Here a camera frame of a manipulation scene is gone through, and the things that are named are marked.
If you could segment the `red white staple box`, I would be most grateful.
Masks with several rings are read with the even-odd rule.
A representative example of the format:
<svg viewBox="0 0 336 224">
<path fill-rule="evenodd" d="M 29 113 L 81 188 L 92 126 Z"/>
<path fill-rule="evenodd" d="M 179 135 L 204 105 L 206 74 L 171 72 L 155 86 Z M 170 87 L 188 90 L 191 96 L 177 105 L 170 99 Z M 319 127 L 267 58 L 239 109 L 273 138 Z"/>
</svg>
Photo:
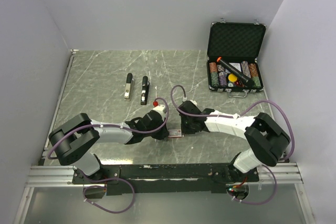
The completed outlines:
<svg viewBox="0 0 336 224">
<path fill-rule="evenodd" d="M 183 137 L 181 130 L 169 130 L 169 138 L 181 138 Z"/>
</svg>

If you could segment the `beige and black stapler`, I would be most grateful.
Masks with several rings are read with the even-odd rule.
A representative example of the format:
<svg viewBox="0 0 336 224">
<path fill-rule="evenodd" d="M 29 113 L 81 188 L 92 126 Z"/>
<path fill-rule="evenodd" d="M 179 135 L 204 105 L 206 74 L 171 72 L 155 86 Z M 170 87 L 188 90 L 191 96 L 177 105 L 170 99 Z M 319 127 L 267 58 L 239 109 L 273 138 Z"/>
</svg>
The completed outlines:
<svg viewBox="0 0 336 224">
<path fill-rule="evenodd" d="M 132 97 L 132 92 L 133 92 L 133 87 L 134 87 L 134 77 L 132 73 L 127 74 L 127 79 L 125 83 L 125 92 L 124 92 L 124 99 L 126 101 L 130 101 Z"/>
</svg>

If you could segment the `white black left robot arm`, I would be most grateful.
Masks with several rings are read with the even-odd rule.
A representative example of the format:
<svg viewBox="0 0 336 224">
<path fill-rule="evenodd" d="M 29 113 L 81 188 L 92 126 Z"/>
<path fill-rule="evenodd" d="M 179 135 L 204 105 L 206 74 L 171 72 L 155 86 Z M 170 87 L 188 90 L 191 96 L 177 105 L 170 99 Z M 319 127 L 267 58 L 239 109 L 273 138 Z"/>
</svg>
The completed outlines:
<svg viewBox="0 0 336 224">
<path fill-rule="evenodd" d="M 143 117 L 109 124 L 80 113 L 49 134 L 52 148 L 47 157 L 57 159 L 62 166 L 74 166 L 90 182 L 97 183 L 104 178 L 104 169 L 97 155 L 89 152 L 96 143 L 132 145 L 146 137 L 163 140 L 169 135 L 166 128 L 168 117 L 166 109 L 156 107 Z"/>
</svg>

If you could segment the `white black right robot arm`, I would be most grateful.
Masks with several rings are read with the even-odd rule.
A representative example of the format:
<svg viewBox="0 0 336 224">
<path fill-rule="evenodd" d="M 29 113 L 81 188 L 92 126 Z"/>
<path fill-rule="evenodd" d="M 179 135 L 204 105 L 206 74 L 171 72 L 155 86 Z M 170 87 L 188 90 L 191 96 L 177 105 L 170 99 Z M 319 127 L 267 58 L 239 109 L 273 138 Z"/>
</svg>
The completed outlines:
<svg viewBox="0 0 336 224">
<path fill-rule="evenodd" d="M 177 110 L 183 134 L 225 133 L 247 141 L 249 149 L 238 153 L 228 166 L 229 175 L 235 181 L 242 180 L 260 165 L 276 166 L 291 142 L 290 136 L 267 113 L 239 116 L 209 108 L 201 111 L 190 100 Z"/>
</svg>

